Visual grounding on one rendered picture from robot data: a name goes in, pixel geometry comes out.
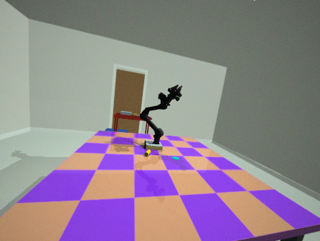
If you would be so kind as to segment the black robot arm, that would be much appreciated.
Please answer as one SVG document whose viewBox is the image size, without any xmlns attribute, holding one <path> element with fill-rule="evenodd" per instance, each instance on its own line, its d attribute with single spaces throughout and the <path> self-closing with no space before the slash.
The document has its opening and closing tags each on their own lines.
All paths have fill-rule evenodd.
<svg viewBox="0 0 320 241">
<path fill-rule="evenodd" d="M 142 120 L 144 120 L 145 122 L 147 122 L 147 124 L 150 125 L 150 127 L 154 130 L 154 141 L 153 143 L 154 144 L 160 144 L 159 141 L 160 141 L 160 137 L 162 137 L 164 135 L 164 132 L 162 131 L 161 128 L 157 128 L 153 123 L 152 121 L 148 118 L 148 114 L 149 114 L 149 111 L 151 110 L 166 110 L 167 109 L 167 106 L 169 106 L 170 102 L 172 101 L 171 98 L 167 97 L 165 94 L 163 94 L 162 92 L 159 93 L 159 97 L 158 97 L 160 100 L 161 100 L 161 104 L 157 105 L 157 106 L 153 106 L 153 107 L 148 107 L 148 108 L 145 108 L 145 110 L 140 114 L 140 118 Z"/>
</svg>

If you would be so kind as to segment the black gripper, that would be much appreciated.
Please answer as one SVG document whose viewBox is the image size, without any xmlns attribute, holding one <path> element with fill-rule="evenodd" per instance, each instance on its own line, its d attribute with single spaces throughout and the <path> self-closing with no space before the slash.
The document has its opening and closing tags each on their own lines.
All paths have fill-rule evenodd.
<svg viewBox="0 0 320 241">
<path fill-rule="evenodd" d="M 171 89 L 168 88 L 168 91 L 170 92 L 169 95 L 167 97 L 171 98 L 172 100 L 174 99 L 175 96 L 181 97 L 181 88 L 182 86 L 180 86 L 179 88 L 177 88 L 179 85 L 176 85 L 174 87 L 172 87 Z M 176 90 L 176 91 L 175 91 Z"/>
</svg>

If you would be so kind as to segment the yellow cylinder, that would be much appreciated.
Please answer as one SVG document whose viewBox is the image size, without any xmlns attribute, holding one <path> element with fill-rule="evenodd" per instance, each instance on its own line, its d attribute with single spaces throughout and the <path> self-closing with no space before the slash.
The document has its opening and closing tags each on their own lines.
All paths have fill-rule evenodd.
<svg viewBox="0 0 320 241">
<path fill-rule="evenodd" d="M 148 150 L 145 152 L 145 156 L 148 156 L 150 153 L 151 153 L 151 150 L 148 149 Z"/>
</svg>

